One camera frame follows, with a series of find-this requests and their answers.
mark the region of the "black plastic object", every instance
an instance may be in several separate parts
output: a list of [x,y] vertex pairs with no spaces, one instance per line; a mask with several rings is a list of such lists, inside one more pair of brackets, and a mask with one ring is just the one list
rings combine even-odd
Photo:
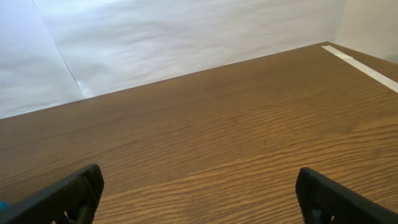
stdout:
[[398,214],[308,167],[300,170],[296,194],[306,224],[398,223]]
[[92,223],[103,189],[100,167],[88,165],[1,210],[0,224]]

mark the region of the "blue object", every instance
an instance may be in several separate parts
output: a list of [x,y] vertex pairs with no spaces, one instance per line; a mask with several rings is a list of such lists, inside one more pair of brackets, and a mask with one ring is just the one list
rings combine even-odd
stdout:
[[0,202],[0,209],[4,209],[4,208],[7,208],[7,207],[8,207],[7,202]]

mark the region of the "wood grain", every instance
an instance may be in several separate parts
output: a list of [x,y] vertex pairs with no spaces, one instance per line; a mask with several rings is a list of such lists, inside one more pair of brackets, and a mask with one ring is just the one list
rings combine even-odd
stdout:
[[325,44],[2,119],[1,199],[95,162],[95,223],[302,223],[309,166],[398,212],[398,95]]

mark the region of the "wooden table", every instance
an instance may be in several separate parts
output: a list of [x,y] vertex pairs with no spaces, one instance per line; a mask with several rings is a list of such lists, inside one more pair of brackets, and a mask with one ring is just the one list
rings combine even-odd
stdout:
[[309,166],[398,212],[398,94],[321,45],[2,119],[0,199],[95,162],[95,223],[302,223]]

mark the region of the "white tape strip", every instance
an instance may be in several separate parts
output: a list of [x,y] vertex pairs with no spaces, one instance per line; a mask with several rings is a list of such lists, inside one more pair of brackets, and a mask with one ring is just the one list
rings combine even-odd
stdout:
[[353,59],[352,57],[344,54],[343,52],[335,49],[332,46],[322,46],[324,49],[329,51],[330,53],[336,55],[337,57],[343,59],[350,65],[356,67],[358,70],[362,71],[363,73],[369,75],[373,79],[377,80],[379,83],[385,85],[386,87],[390,88],[392,91],[398,93],[398,83],[390,78],[385,77],[384,75],[380,74],[379,72],[369,68],[368,66],[362,64],[361,62]]

